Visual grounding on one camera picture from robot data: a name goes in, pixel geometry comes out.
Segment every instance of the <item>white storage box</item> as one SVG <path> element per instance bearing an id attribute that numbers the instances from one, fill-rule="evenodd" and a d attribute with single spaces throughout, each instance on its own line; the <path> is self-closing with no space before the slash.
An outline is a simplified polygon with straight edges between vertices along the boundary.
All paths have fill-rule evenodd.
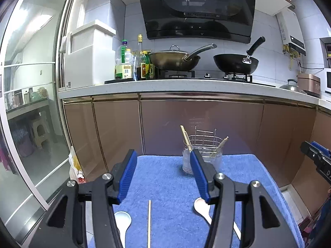
<path id="1" fill-rule="evenodd" d="M 68 33 L 65 61 L 65 88 L 81 88 L 115 79 L 116 31 L 99 20 Z"/>

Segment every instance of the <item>metal screw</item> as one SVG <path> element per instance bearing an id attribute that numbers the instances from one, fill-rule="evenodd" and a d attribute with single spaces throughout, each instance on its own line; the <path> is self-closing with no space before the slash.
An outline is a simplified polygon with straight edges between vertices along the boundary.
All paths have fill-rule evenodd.
<path id="1" fill-rule="evenodd" d="M 216 178 L 219 180 L 223 180 L 225 178 L 225 174 L 224 173 L 216 173 Z"/>
<path id="2" fill-rule="evenodd" d="M 110 173 L 104 173 L 102 175 L 103 180 L 110 180 L 112 178 L 112 175 Z"/>
<path id="3" fill-rule="evenodd" d="M 261 183 L 257 180 L 252 181 L 252 186 L 259 187 L 260 185 L 261 185 Z"/>
<path id="4" fill-rule="evenodd" d="M 67 182 L 67 187 L 74 187 L 76 185 L 76 182 L 74 180 L 70 180 Z"/>

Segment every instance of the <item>white countertop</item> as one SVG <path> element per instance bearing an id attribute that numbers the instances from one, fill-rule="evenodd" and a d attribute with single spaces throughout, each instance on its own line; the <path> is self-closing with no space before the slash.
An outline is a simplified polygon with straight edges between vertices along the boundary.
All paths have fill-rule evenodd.
<path id="1" fill-rule="evenodd" d="M 229 93 L 264 96 L 294 100 L 322 106 L 331 110 L 331 102 L 305 95 L 286 89 L 263 86 L 254 83 L 231 82 L 222 80 L 205 79 L 165 79 L 112 83 L 104 85 L 74 88 L 60 91 L 59 98 L 68 99 L 76 97 L 123 94 L 123 93 L 145 93 L 145 92 L 206 92 L 206 93 Z"/>

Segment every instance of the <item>wok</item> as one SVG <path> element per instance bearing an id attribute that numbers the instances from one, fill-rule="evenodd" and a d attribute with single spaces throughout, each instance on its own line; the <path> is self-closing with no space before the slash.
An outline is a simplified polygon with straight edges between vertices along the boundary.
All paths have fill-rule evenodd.
<path id="1" fill-rule="evenodd" d="M 198 56 L 199 53 L 209 49 L 215 49 L 216 47 L 216 44 L 209 44 L 192 53 L 188 53 L 180 51 L 178 46 L 172 45 L 169 50 L 152 52 L 148 56 L 151 63 L 160 70 L 188 72 L 198 64 L 200 60 Z"/>
<path id="2" fill-rule="evenodd" d="M 214 56 L 214 61 L 217 67 L 226 74 L 252 74 L 258 64 L 259 60 L 252 58 L 254 51 L 265 42 L 265 38 L 261 36 L 252 47 L 247 50 L 247 55 L 239 54 L 219 54 Z"/>

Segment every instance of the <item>label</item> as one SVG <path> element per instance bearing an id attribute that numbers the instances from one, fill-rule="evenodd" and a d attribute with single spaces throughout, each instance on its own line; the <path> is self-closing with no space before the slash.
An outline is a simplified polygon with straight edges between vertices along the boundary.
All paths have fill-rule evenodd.
<path id="1" fill-rule="evenodd" d="M 153 64 L 149 65 L 149 78 L 150 79 L 154 78 L 154 65 Z"/>
<path id="2" fill-rule="evenodd" d="M 132 65 L 123 65 L 123 79 L 132 78 Z"/>
<path id="3" fill-rule="evenodd" d="M 145 63 L 140 64 L 140 70 L 141 70 L 141 78 L 146 78 L 146 64 Z"/>
<path id="4" fill-rule="evenodd" d="M 121 79 L 123 78 L 122 74 L 122 65 L 117 65 L 115 68 L 115 76 L 120 77 Z"/>
<path id="5" fill-rule="evenodd" d="M 285 29 L 284 29 L 283 23 L 281 21 L 279 22 L 279 26 L 280 26 L 280 33 L 282 34 L 282 39 L 283 39 L 283 41 L 286 41 Z"/>
<path id="6" fill-rule="evenodd" d="M 150 66 L 149 66 L 149 64 L 146 64 L 146 67 L 145 67 L 145 72 L 146 73 L 149 73 L 150 71 L 149 71 L 149 69 L 150 69 Z"/>

